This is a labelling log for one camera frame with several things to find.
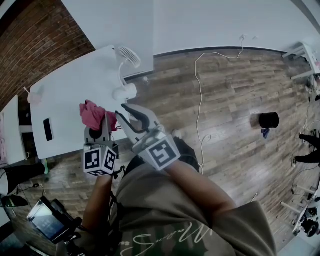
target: small white fan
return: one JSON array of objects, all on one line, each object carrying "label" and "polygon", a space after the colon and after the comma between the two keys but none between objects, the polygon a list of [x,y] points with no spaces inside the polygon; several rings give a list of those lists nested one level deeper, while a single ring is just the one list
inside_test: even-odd
[{"label": "small white fan", "polygon": [[115,52],[120,55],[124,61],[120,64],[118,70],[118,78],[122,87],[115,89],[112,96],[115,100],[133,99],[137,95],[137,88],[134,83],[127,84],[121,77],[121,68],[125,63],[131,63],[134,68],[137,69],[141,65],[141,59],[133,50],[124,46],[119,46]]}]

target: black container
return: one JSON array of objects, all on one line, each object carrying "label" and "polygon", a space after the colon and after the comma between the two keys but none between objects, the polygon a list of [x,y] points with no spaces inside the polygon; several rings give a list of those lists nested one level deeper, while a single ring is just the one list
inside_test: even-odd
[{"label": "black container", "polygon": [[261,128],[277,128],[279,125],[279,116],[276,112],[263,113],[259,117]]}]

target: black phone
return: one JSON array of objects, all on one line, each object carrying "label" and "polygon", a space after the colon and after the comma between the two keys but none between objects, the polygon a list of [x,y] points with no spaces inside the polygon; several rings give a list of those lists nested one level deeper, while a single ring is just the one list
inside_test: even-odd
[{"label": "black phone", "polygon": [[48,142],[52,141],[53,136],[52,136],[52,131],[51,131],[51,125],[50,125],[49,118],[47,118],[46,120],[43,121],[43,125],[44,125],[44,132],[45,132],[46,140]]}]

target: brick wall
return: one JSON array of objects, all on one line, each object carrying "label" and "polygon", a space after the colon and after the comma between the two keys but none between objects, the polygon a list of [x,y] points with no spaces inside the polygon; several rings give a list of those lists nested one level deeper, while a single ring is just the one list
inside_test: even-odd
[{"label": "brick wall", "polygon": [[0,37],[0,111],[17,94],[27,101],[23,87],[94,50],[60,0],[32,1]]}]

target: camera screen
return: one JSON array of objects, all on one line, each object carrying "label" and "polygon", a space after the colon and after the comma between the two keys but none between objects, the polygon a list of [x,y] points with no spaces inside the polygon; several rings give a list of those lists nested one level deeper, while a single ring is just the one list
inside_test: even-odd
[{"label": "camera screen", "polygon": [[40,206],[31,222],[50,240],[64,228],[64,225],[44,204]]}]

